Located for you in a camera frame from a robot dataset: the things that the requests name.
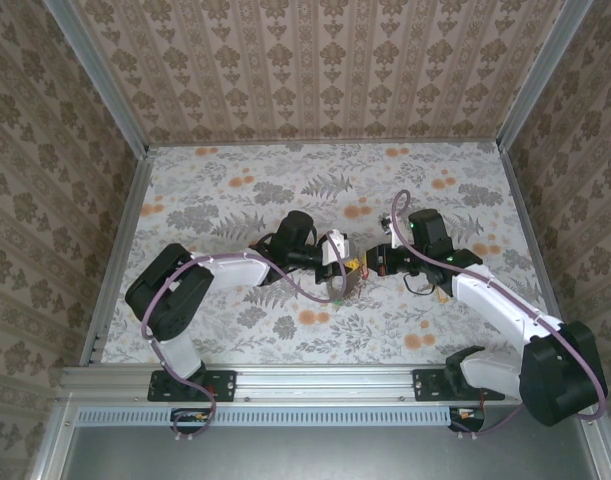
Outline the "floral patterned tablecloth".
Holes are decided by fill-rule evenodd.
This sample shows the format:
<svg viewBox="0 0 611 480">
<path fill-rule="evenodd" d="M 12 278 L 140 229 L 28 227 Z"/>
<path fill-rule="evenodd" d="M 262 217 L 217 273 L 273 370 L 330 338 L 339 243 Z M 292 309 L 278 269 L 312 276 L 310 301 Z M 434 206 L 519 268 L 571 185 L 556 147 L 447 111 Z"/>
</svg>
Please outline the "floral patterned tablecloth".
<svg viewBox="0 0 611 480">
<path fill-rule="evenodd" d="M 459 248 L 537 307 L 544 299 L 500 154 L 491 142 L 168 147 L 153 152 L 121 288 L 171 244 L 196 254 L 238 252 L 292 210 L 319 233 L 359 249 L 384 243 L 379 218 L 408 190 L 434 208 Z M 190 327 L 213 364 L 439 363 L 472 345 L 511 353 L 474 310 L 424 277 L 370 274 L 359 299 L 327 303 L 310 272 L 266 287 L 209 292 Z"/>
</svg>

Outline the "grey metal panel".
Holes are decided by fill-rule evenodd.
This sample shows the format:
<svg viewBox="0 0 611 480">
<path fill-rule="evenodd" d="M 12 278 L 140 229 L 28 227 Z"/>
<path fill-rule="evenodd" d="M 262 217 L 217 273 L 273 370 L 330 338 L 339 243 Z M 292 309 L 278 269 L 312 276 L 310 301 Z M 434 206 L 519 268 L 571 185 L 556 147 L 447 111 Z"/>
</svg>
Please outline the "grey metal panel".
<svg viewBox="0 0 611 480">
<path fill-rule="evenodd" d="M 483 437 L 446 427 L 214 427 L 76 431 L 62 480 L 598 480 L 576 421 L 520 414 Z"/>
</svg>

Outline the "aluminium table side rail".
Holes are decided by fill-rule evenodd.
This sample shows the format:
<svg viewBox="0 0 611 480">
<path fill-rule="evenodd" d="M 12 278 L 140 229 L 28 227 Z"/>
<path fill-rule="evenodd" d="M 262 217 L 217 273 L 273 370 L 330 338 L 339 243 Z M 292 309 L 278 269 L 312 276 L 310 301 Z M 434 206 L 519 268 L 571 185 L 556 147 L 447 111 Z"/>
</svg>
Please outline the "aluminium table side rail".
<svg viewBox="0 0 611 480">
<path fill-rule="evenodd" d="M 149 187 L 152 168 L 152 158 L 145 158 L 139 161 L 136 166 L 80 356 L 79 366 L 81 367 L 97 364 L 102 358 L 102 351 L 114 316 L 140 210 Z"/>
<path fill-rule="evenodd" d="M 529 213 L 520 190 L 520 185 L 513 169 L 510 156 L 507 151 L 499 149 L 501 163 L 504 168 L 505 175 L 508 180 L 509 188 L 516 206 L 518 217 L 521 222 L 521 227 L 526 239 L 529 253 L 532 258 L 532 263 L 541 287 L 541 292 L 544 298 L 547 311 L 550 315 L 561 318 L 561 311 L 556 300 L 554 290 L 552 288 L 546 265 L 543 260 L 536 235 L 529 217 Z"/>
</svg>

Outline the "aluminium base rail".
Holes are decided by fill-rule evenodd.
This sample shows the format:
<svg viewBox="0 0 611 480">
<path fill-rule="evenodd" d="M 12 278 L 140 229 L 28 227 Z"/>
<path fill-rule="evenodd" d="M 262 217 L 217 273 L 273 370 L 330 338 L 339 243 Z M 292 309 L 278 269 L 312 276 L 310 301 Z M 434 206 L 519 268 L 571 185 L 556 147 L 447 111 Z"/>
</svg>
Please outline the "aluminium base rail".
<svg viewBox="0 0 611 480">
<path fill-rule="evenodd" d="M 147 402 L 157 364 L 98 364 L 64 370 L 56 402 L 80 405 Z M 249 406 L 408 405 L 417 370 L 427 365 L 232 365 L 233 404 Z"/>
</svg>

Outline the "aluminium frame post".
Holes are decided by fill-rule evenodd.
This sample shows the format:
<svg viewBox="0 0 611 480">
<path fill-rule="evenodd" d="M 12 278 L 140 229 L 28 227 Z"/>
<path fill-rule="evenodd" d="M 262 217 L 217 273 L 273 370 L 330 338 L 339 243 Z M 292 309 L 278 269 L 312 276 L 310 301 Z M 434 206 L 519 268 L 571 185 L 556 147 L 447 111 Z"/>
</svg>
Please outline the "aluminium frame post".
<svg viewBox="0 0 611 480">
<path fill-rule="evenodd" d="M 507 153 L 516 140 L 592 3 L 593 0 L 565 1 L 497 134 L 501 153 Z"/>
<path fill-rule="evenodd" d="M 144 160 L 148 151 L 145 134 L 132 114 L 126 96 L 113 78 L 110 63 L 103 58 L 100 48 L 85 28 L 81 16 L 76 12 L 73 0 L 43 1 L 98 91 L 130 149 L 139 161 Z"/>
</svg>

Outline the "aluminium lower frame bar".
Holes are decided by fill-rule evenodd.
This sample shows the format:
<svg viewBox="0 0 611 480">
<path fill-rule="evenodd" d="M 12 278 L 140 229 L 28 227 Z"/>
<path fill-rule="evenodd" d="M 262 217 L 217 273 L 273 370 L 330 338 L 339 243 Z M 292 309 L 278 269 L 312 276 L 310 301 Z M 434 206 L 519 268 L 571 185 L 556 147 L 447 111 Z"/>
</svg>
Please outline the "aluminium lower frame bar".
<svg viewBox="0 0 611 480">
<path fill-rule="evenodd" d="M 61 480 L 72 445 L 78 407 L 69 397 L 58 397 L 47 422 L 30 480 Z"/>
<path fill-rule="evenodd" d="M 611 420 L 580 421 L 595 480 L 611 480 Z"/>
</svg>

